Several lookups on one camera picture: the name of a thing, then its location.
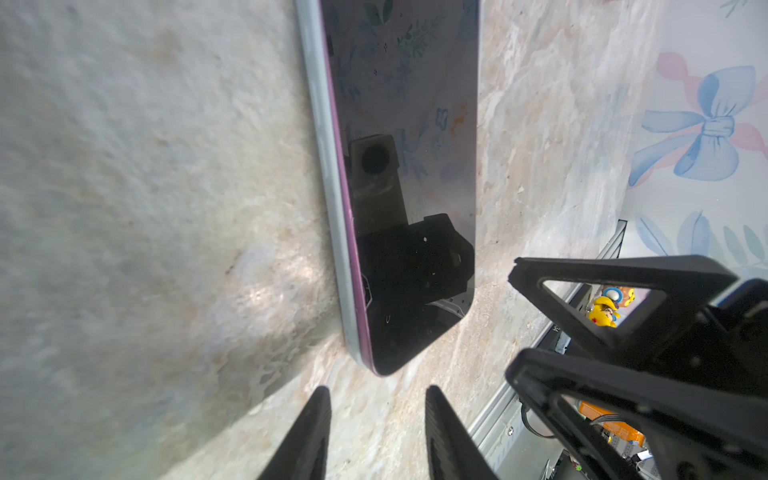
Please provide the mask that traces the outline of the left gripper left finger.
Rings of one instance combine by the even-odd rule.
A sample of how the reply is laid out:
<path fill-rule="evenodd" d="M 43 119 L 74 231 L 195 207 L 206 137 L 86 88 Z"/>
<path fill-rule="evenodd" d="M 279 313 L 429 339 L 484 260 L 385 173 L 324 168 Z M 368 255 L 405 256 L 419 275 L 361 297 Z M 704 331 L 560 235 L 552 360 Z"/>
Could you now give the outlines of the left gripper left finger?
<path fill-rule="evenodd" d="M 332 419 L 330 391 L 317 387 L 258 480 L 323 480 Z"/>

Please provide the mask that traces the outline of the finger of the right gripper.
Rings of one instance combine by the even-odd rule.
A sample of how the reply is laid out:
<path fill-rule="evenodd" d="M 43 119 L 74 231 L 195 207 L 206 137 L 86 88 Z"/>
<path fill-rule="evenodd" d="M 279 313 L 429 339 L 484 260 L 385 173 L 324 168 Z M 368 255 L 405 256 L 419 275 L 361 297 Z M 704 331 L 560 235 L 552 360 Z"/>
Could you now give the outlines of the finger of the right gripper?
<path fill-rule="evenodd" d="M 520 257 L 509 283 L 596 360 L 649 360 L 695 323 L 696 315 L 737 280 L 699 255 L 626 259 Z M 545 283 L 605 284 L 644 290 L 646 296 L 615 327 L 599 327 Z"/>
<path fill-rule="evenodd" d="M 583 400 L 642 432 L 664 479 L 764 479 L 767 403 L 598 361 L 525 349 L 505 376 L 592 479 L 636 469 L 569 403 Z"/>

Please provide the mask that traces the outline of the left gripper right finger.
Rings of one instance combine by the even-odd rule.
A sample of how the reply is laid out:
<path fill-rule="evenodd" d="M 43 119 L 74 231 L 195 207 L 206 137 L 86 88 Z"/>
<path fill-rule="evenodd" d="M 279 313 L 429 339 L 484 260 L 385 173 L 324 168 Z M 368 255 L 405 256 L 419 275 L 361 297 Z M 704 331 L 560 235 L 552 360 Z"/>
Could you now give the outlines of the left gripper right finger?
<path fill-rule="evenodd" d="M 432 480 L 497 479 L 436 385 L 426 390 L 425 434 Z"/>

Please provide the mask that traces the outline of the black phone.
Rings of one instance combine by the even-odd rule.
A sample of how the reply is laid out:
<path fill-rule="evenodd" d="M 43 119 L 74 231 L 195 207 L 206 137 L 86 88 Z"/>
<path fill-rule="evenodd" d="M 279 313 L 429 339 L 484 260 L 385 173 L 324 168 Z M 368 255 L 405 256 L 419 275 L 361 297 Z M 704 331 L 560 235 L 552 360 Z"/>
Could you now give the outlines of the black phone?
<path fill-rule="evenodd" d="M 388 376 L 475 293 L 477 1 L 322 1 L 352 351 Z"/>

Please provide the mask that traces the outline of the light blue phone case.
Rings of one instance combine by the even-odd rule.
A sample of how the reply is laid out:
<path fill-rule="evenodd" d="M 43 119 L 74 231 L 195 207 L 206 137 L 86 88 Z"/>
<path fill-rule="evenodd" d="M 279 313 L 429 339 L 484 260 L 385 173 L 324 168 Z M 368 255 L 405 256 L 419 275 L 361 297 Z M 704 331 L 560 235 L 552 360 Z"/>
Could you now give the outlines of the light blue phone case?
<path fill-rule="evenodd" d="M 298 1 L 296 7 L 330 225 L 342 330 L 352 358 L 374 371 L 322 3 Z"/>

